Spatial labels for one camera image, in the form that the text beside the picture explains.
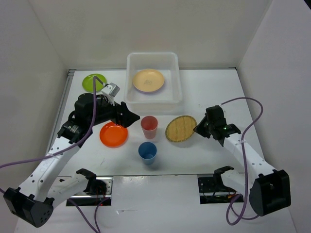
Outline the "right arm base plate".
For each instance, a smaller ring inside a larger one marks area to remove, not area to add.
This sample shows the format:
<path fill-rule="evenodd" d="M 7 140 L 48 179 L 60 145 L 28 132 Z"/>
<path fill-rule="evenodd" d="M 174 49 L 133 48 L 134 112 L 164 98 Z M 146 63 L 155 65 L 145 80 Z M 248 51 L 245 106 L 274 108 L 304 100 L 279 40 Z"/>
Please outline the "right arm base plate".
<path fill-rule="evenodd" d="M 201 204 L 230 203 L 238 195 L 232 188 L 217 186 L 212 176 L 199 176 L 197 180 Z"/>

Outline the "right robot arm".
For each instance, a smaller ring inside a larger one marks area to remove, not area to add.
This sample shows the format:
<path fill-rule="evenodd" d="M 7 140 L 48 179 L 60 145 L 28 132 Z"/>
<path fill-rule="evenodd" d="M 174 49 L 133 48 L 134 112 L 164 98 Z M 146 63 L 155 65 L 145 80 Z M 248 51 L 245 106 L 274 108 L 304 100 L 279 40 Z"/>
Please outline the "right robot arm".
<path fill-rule="evenodd" d="M 234 124 L 227 124 L 223 109 L 213 106 L 194 128 L 205 137 L 213 138 L 247 169 L 244 174 L 231 166 L 218 168 L 213 173 L 213 185 L 219 191 L 227 187 L 239 193 L 247 191 L 245 199 L 258 216 L 265 216 L 291 205 L 290 178 L 285 170 L 276 170 L 267 163 L 242 137 Z"/>

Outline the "round bamboo mat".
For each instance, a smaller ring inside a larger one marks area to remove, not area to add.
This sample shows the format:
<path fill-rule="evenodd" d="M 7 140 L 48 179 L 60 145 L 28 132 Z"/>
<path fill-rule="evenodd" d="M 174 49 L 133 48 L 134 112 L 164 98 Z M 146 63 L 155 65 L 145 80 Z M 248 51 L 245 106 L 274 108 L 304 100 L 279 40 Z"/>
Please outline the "round bamboo mat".
<path fill-rule="evenodd" d="M 191 138 L 197 122 L 189 115 L 174 118 L 166 127 L 165 136 L 170 142 L 179 143 Z"/>

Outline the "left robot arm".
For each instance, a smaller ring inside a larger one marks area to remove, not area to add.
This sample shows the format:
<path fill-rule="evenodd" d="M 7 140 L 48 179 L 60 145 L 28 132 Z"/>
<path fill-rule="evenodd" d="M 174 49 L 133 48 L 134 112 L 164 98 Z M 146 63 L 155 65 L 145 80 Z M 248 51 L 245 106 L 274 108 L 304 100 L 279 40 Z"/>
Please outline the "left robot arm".
<path fill-rule="evenodd" d="M 139 119 L 139 115 L 131 112 L 125 102 L 116 103 L 103 94 L 81 94 L 49 153 L 18 188 L 8 188 L 4 192 L 3 197 L 11 213 L 39 228 L 59 204 L 79 192 L 104 196 L 106 183 L 85 168 L 77 170 L 64 181 L 58 181 L 57 177 L 91 136 L 94 125 L 109 121 L 127 128 Z"/>

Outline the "beige plate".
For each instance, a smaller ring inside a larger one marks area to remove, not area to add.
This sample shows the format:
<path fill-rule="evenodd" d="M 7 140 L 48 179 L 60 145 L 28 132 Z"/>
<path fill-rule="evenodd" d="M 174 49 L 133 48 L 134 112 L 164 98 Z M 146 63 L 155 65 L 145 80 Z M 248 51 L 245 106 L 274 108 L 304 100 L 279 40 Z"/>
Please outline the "beige plate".
<path fill-rule="evenodd" d="M 134 87 L 144 93 L 158 91 L 165 82 L 164 75 L 155 69 L 143 69 L 137 72 L 132 80 Z"/>

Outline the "purple plate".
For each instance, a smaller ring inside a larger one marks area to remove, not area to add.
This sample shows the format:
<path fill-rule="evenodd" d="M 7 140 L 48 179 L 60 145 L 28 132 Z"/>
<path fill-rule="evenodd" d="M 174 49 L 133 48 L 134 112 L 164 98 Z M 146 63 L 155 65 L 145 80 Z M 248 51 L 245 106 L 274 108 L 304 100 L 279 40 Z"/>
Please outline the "purple plate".
<path fill-rule="evenodd" d="M 142 94 L 157 94 L 157 93 L 160 93 L 160 92 L 162 92 L 162 90 L 163 89 L 165 89 L 166 88 L 166 85 L 165 84 L 163 84 L 159 89 L 157 89 L 157 90 L 155 90 L 155 91 L 152 91 L 152 92 L 145 92 L 145 91 L 142 91 L 142 90 L 139 90 L 139 89 L 137 89 L 136 87 L 134 87 L 134 89 L 136 90 L 136 91 L 138 91 L 138 92 L 140 92 L 140 93 L 142 93 Z"/>

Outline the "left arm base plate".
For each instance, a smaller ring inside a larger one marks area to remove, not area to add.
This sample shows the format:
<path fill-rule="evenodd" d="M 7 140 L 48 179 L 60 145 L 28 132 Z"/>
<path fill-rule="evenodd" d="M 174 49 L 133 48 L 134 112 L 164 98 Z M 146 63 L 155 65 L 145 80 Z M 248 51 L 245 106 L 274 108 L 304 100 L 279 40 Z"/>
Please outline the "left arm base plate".
<path fill-rule="evenodd" d="M 70 199 L 78 206 L 110 206 L 113 186 L 113 177 L 98 177 L 101 186 L 90 193 L 78 192 Z"/>

